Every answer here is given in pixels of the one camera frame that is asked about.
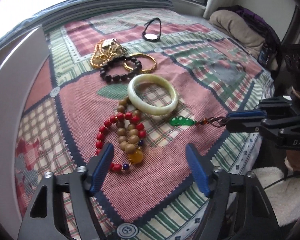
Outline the person's right hand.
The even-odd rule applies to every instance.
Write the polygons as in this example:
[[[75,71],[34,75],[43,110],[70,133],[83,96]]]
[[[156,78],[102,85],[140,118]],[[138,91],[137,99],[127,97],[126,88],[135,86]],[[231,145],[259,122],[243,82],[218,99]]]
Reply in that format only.
[[[292,93],[300,100],[300,92],[292,87]],[[300,151],[286,151],[285,165],[293,171],[300,171]]]

